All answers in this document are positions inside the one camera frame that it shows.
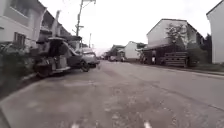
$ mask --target parked car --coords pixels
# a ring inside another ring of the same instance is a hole
[[[95,52],[91,48],[82,48],[82,58],[89,64],[90,67],[95,68],[100,61],[97,59]]]

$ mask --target sky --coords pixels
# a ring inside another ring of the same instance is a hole
[[[72,34],[77,24],[81,0],[39,0],[55,16],[62,10],[59,22]],[[129,41],[147,43],[146,34],[162,18],[185,19],[203,36],[210,33],[206,13],[221,0],[97,0],[83,8],[80,36],[98,54],[113,44]]]

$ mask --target building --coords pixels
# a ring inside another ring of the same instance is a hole
[[[207,13],[207,18],[211,25],[212,35],[212,62],[224,62],[224,2],[220,1],[214,8]]]
[[[43,17],[42,25],[41,25],[39,40],[52,36],[52,27],[54,22],[55,22],[55,18],[51,15],[49,11],[46,11]],[[55,31],[57,36],[71,36],[71,33],[69,33],[62,26],[62,24],[58,23],[56,28],[57,30]]]
[[[122,45],[113,45],[112,48],[107,52],[106,58],[109,60],[116,60],[119,61],[121,59],[120,52],[124,49]]]
[[[191,26],[186,20],[179,20],[179,19],[161,19],[148,33],[148,46],[147,47],[157,47],[162,45],[167,45],[169,40],[167,39],[167,28],[169,25],[174,26],[183,26],[182,32],[186,34],[183,35],[182,41],[187,48],[189,43],[193,44],[191,46],[198,47],[198,44],[202,43],[204,38],[201,36],[197,30]]]
[[[0,41],[36,47],[45,11],[38,0],[0,0]]]
[[[129,41],[129,43],[124,48],[125,58],[127,60],[137,60],[140,58],[140,53],[138,49],[142,49],[146,46],[143,43],[136,43],[133,41]]]

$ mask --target car wheel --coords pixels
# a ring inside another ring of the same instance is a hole
[[[35,69],[35,72],[38,77],[46,78],[50,75],[51,70],[49,69],[49,67],[38,67]]]
[[[81,69],[83,72],[88,72],[89,71],[89,64],[86,63],[85,61],[81,62]]]

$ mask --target asphalt road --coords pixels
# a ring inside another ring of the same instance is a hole
[[[102,62],[7,97],[12,128],[223,128],[224,77]]]

